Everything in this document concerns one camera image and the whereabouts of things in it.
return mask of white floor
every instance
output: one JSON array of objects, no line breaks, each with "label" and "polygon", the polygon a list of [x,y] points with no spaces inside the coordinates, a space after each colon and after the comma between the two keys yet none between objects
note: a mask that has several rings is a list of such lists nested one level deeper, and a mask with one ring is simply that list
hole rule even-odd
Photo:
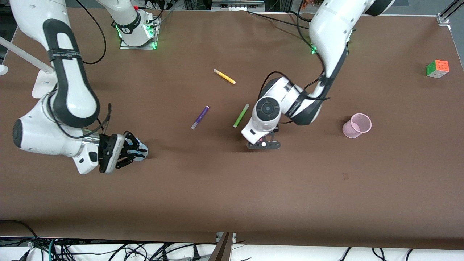
[{"label": "white floor", "polygon": [[[162,244],[148,244],[144,246],[147,256],[150,257]],[[72,252],[93,252],[105,253],[115,251],[121,245],[79,245],[71,246]],[[214,245],[199,245],[198,251],[201,256],[207,256],[213,252]],[[3,247],[0,248],[0,261],[18,260],[29,249],[29,247]],[[408,249],[384,248],[385,259],[388,261],[404,261]],[[342,258],[346,248],[342,247],[302,247],[302,246],[270,246],[270,245],[234,245],[231,261],[243,261],[251,258],[250,261],[338,261]],[[77,261],[108,261],[112,253],[103,255],[75,255]],[[124,251],[120,251],[112,261],[122,261]],[[192,247],[186,247],[173,251],[168,254],[170,261],[188,260],[193,256]],[[144,257],[133,255],[129,261],[143,261]],[[352,248],[345,261],[379,261],[370,248]],[[409,261],[462,261],[464,251],[460,250],[427,250],[415,249],[409,256]],[[40,252],[34,249],[30,252],[27,261],[41,261]]]}]

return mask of rubik's cube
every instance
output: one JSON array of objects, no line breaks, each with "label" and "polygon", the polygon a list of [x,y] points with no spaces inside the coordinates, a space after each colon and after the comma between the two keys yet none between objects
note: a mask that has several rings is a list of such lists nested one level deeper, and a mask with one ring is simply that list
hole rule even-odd
[{"label": "rubik's cube", "polygon": [[433,63],[427,65],[427,76],[440,78],[450,72],[450,67],[447,61],[435,60]]}]

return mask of white round knob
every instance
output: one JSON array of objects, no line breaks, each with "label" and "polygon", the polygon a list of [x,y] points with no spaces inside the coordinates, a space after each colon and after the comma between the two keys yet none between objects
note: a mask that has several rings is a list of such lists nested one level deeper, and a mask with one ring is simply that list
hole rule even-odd
[{"label": "white round knob", "polygon": [[5,75],[8,72],[8,67],[0,65],[0,76]]}]

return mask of green marker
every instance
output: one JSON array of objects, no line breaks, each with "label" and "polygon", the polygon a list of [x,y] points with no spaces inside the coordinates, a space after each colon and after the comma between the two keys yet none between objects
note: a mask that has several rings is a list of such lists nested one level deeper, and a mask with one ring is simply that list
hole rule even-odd
[{"label": "green marker", "polygon": [[235,123],[233,124],[233,127],[236,128],[238,126],[238,124],[240,123],[240,121],[242,120],[243,116],[245,115],[246,113],[246,110],[248,109],[248,107],[250,107],[249,104],[246,104],[245,105],[245,108],[243,108],[242,110],[242,113],[240,113],[240,115],[238,116],[237,120],[235,121]]}]

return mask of yellow marker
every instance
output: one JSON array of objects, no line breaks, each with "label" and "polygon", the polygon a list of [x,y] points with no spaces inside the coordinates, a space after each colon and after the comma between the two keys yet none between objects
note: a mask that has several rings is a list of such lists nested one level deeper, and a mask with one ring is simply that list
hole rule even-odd
[{"label": "yellow marker", "polygon": [[214,72],[217,73],[219,76],[221,76],[222,78],[226,79],[227,81],[229,81],[231,84],[235,84],[235,81],[232,80],[229,76],[221,73],[220,71],[214,69]]}]

